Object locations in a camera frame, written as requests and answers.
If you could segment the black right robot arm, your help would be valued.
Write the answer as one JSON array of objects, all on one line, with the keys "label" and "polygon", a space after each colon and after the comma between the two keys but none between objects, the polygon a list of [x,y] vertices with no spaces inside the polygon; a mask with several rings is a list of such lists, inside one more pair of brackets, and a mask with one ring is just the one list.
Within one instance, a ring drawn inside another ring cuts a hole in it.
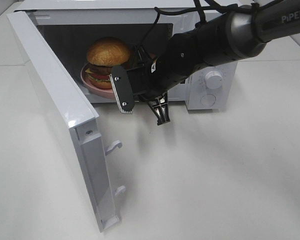
[{"label": "black right robot arm", "polygon": [[157,124],[170,121],[168,91],[193,73],[259,55],[272,40],[300,33],[300,0],[274,0],[260,6],[207,6],[186,9],[216,10],[220,16],[198,22],[193,30],[174,34],[165,51],[141,66],[112,68],[110,80],[119,111],[130,114],[135,100],[147,103]]}]

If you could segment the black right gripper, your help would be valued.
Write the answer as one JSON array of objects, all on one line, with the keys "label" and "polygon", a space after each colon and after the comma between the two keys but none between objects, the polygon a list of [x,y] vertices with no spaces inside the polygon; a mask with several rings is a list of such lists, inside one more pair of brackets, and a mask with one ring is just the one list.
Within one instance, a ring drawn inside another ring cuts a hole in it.
[{"label": "black right gripper", "polygon": [[115,65],[110,81],[119,111],[131,114],[135,106],[134,95],[148,101],[157,118],[157,125],[170,122],[167,91],[190,76],[190,45],[169,44],[156,59],[143,66],[126,69]]}]

